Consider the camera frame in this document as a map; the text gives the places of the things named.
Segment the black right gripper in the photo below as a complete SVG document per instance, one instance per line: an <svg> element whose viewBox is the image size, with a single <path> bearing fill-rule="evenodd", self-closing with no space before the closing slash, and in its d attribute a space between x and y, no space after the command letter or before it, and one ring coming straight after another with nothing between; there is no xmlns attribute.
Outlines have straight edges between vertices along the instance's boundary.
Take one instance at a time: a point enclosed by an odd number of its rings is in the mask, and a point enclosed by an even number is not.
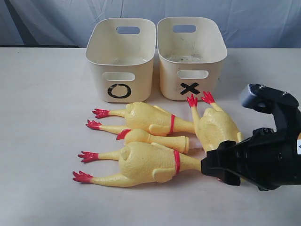
<svg viewBox="0 0 301 226"><path fill-rule="evenodd" d="M263 191L300 185L301 156L297 153L300 133L297 128L257 134L238 143L223 141L201 160L201 172L230 186L247 181ZM209 162L236 162L236 175L225 169L209 168Z"/></svg>

